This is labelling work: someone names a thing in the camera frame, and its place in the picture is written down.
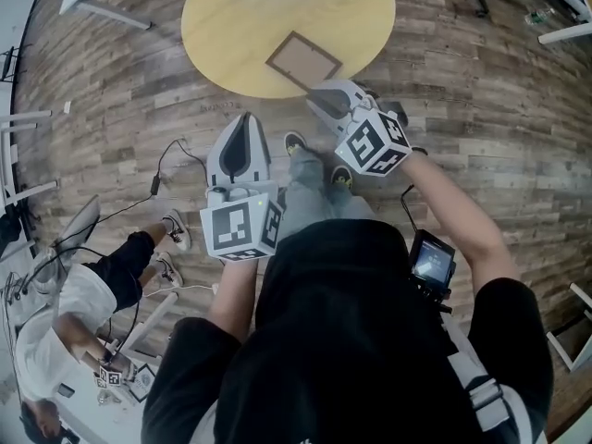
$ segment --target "round wooden table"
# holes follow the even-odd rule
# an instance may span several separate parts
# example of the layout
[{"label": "round wooden table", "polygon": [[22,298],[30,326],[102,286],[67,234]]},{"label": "round wooden table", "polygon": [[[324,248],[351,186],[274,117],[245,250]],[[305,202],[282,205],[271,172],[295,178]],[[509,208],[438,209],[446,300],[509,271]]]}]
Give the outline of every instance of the round wooden table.
[{"label": "round wooden table", "polygon": [[235,93],[304,94],[265,64],[292,31],[343,63],[348,79],[378,55],[395,22],[395,0],[187,0],[181,34],[197,69]]}]

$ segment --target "black shorts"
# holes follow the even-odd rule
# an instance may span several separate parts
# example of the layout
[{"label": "black shorts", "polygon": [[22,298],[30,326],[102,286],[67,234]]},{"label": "black shorts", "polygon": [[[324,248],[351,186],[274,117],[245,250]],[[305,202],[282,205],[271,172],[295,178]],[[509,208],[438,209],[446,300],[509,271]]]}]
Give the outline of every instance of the black shorts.
[{"label": "black shorts", "polygon": [[135,232],[109,256],[84,266],[96,273],[113,292],[117,312],[133,306],[142,298],[142,285],[138,279],[150,264],[153,253],[152,237],[146,232]]}]

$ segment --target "black t-shirt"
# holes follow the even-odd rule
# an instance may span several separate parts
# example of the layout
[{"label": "black t-shirt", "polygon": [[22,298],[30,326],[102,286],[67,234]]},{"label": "black t-shirt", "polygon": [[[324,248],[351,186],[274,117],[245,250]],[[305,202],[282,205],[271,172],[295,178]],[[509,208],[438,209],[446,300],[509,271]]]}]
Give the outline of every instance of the black t-shirt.
[{"label": "black t-shirt", "polygon": [[[188,443],[216,400],[218,444],[490,441],[449,365],[438,310],[409,273],[401,234],[381,222],[330,220],[285,239],[242,346],[204,319],[177,324],[142,442]],[[488,283],[469,339],[521,394],[538,435],[553,378],[532,291]]]}]

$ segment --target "sneaker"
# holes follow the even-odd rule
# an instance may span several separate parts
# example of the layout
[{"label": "sneaker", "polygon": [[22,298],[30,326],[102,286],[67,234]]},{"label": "sneaker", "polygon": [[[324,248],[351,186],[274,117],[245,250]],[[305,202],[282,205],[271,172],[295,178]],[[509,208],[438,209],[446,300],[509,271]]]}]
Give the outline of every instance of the sneaker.
[{"label": "sneaker", "polygon": [[286,147],[286,153],[289,156],[292,156],[294,150],[299,146],[301,148],[306,148],[306,140],[300,133],[297,133],[296,131],[289,131],[284,137],[284,146]]},{"label": "sneaker", "polygon": [[333,169],[331,175],[331,184],[345,184],[346,187],[351,191],[353,187],[353,176],[352,172],[347,166],[337,166]]},{"label": "sneaker", "polygon": [[187,252],[191,248],[191,237],[179,216],[179,212],[173,209],[163,217],[164,219],[173,222],[173,230],[167,233],[167,235],[175,242],[180,250]]},{"label": "sneaker", "polygon": [[180,272],[173,265],[173,259],[167,252],[162,252],[156,258],[157,262],[162,263],[165,266],[165,271],[162,272],[161,277],[170,281],[170,284],[175,288],[183,286],[183,277]]}]

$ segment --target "wooden floor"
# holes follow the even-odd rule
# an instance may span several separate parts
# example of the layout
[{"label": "wooden floor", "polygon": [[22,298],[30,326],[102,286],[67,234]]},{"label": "wooden floor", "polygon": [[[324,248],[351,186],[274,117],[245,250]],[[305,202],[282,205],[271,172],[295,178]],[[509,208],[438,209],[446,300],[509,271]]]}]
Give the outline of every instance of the wooden floor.
[{"label": "wooden floor", "polygon": [[[193,154],[205,158],[220,131],[245,110],[263,122],[273,174],[282,185],[288,182],[282,146],[287,130],[332,152],[334,138],[317,127],[302,99],[238,96],[195,70],[180,38],[184,0],[101,1],[149,16],[155,27],[139,31],[82,11],[59,17],[61,0],[40,0],[27,36],[33,46],[23,59],[28,72],[17,88],[16,111],[55,112],[51,126],[17,136],[21,182],[60,184],[59,191],[31,200],[43,218],[36,232],[43,241],[51,241],[93,194],[100,194],[104,215],[147,197],[170,141],[185,137]],[[524,24],[524,14],[545,7],[543,0],[488,1],[492,16],[482,20],[475,17],[475,0],[397,0],[387,47],[356,79],[384,99],[401,101],[413,143],[424,146],[495,218],[524,282],[538,297],[545,327],[553,329],[579,307],[569,283],[592,286],[592,40],[539,45],[538,34],[566,24]],[[63,113],[66,101],[72,101],[69,115]],[[90,246],[109,253],[132,231],[176,207],[190,226],[193,248],[189,254],[177,253],[172,243],[162,249],[173,254],[186,284],[210,287],[219,279],[220,264],[204,248],[198,214],[205,206],[204,174],[178,148],[163,167],[158,198],[106,221]],[[405,187],[397,173],[356,180],[357,192],[379,217],[410,241],[413,231],[399,204]],[[421,198],[411,201],[418,224],[438,231]],[[147,292],[158,287],[154,283]],[[464,261],[452,291],[450,305],[467,326],[473,294]],[[162,351],[174,323],[203,314],[212,299],[201,288],[179,296],[147,349]],[[164,297],[144,299],[140,319]],[[117,314],[115,333],[125,332],[132,317],[133,310]],[[552,436],[592,397],[592,366],[568,375],[553,357]]]}]

